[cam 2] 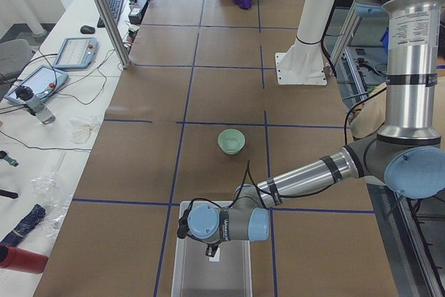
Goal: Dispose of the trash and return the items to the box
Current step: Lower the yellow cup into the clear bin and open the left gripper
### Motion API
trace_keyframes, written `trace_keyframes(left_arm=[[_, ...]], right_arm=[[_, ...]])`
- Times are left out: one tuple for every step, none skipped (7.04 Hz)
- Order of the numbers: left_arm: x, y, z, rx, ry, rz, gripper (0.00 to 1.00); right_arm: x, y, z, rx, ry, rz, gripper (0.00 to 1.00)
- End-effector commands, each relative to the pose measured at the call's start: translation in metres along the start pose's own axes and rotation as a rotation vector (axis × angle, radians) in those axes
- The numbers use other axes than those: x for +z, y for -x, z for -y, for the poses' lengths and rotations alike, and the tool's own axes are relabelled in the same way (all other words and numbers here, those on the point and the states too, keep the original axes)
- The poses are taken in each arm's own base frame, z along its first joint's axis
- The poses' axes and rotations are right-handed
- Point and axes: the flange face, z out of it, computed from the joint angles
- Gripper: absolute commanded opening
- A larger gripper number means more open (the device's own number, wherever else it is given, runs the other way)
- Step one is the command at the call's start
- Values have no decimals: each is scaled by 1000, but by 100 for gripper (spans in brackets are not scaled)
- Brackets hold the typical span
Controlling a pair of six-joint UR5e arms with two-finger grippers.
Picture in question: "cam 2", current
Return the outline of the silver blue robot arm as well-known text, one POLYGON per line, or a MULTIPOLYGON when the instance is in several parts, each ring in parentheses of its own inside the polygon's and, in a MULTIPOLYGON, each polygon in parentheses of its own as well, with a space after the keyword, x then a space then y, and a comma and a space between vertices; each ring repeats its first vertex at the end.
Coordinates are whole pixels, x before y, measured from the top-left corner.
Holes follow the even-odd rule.
POLYGON ((264 241, 268 208, 320 193, 350 177, 374 176, 411 199, 444 188, 441 136, 433 128, 440 10, 444 0, 356 0, 389 15, 385 122, 372 136, 345 143, 336 154, 259 183, 241 184, 231 204, 196 198, 178 222, 177 236, 207 247, 225 241, 264 241))

